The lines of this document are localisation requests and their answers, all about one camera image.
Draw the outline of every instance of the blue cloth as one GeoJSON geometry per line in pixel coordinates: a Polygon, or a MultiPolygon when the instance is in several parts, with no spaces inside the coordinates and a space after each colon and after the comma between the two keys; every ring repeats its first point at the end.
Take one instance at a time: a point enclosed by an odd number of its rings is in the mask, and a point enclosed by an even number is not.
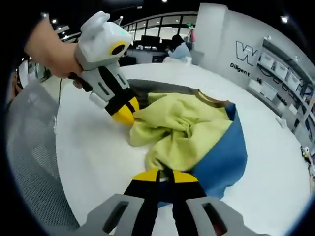
{"type": "Polygon", "coordinates": [[[173,52],[171,50],[168,51],[168,55],[171,58],[180,59],[182,61],[185,60],[185,57],[191,58],[191,54],[186,43],[182,43],[181,45],[179,45],[173,52]]]}
{"type": "MultiPolygon", "coordinates": [[[[203,187],[207,196],[223,198],[226,187],[234,185],[244,174],[247,152],[241,122],[235,104],[225,108],[232,124],[205,157],[198,162],[191,174],[203,187]]],[[[170,202],[168,182],[159,184],[158,207],[170,202]]]]}

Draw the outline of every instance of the black cable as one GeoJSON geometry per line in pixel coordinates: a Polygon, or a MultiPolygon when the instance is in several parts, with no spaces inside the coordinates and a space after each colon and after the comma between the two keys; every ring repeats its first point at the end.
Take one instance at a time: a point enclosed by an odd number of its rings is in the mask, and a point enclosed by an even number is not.
{"type": "Polygon", "coordinates": [[[60,82],[59,82],[59,97],[58,97],[58,104],[60,105],[60,95],[61,95],[61,83],[62,83],[63,79],[60,78],[60,82]]]}
{"type": "Polygon", "coordinates": [[[272,75],[266,75],[261,68],[259,68],[259,70],[267,77],[271,77],[272,76],[272,75]]]}

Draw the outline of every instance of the white table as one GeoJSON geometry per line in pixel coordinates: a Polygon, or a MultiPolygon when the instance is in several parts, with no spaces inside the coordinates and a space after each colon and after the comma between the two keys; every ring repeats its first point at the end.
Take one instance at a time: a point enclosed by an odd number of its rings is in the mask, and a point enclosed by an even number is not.
{"type": "MultiPolygon", "coordinates": [[[[197,66],[140,64],[122,71],[129,79],[189,86],[234,102],[248,162],[244,176],[227,188],[223,201],[257,233],[281,236],[288,230],[309,199],[309,175],[300,144],[280,127],[270,109],[231,81],[197,66]]],[[[131,147],[127,141],[127,127],[112,121],[82,89],[65,86],[56,126],[57,160],[65,195],[80,225],[93,208],[123,193],[132,176],[144,171],[148,147],[131,147]]],[[[177,235],[170,205],[159,210],[153,235],[177,235]]]]}

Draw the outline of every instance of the green cloth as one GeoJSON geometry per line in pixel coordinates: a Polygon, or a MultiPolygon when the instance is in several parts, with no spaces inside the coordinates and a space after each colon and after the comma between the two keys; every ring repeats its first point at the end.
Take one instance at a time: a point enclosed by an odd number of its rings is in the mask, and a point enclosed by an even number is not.
{"type": "Polygon", "coordinates": [[[187,171],[219,141],[231,125],[225,108],[215,108],[195,95],[149,93],[149,106],[134,113],[130,144],[155,143],[146,154],[147,170],[187,171]]]}

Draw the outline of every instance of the ceiling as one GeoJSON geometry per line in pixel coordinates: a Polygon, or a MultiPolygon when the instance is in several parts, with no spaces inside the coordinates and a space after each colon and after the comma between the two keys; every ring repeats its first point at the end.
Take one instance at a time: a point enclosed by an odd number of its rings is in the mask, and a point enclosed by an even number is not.
{"type": "Polygon", "coordinates": [[[71,11],[62,16],[58,11],[51,17],[58,22],[54,27],[69,25],[68,35],[79,32],[80,26],[95,12],[103,10],[111,13],[114,21],[123,16],[122,25],[144,17],[166,12],[198,11],[201,2],[224,4],[230,10],[237,11],[259,19],[290,38],[315,64],[315,37],[311,29],[312,1],[284,1],[284,0],[78,0],[76,11],[71,11]],[[280,16],[289,15],[288,24],[281,23],[280,16]]]}

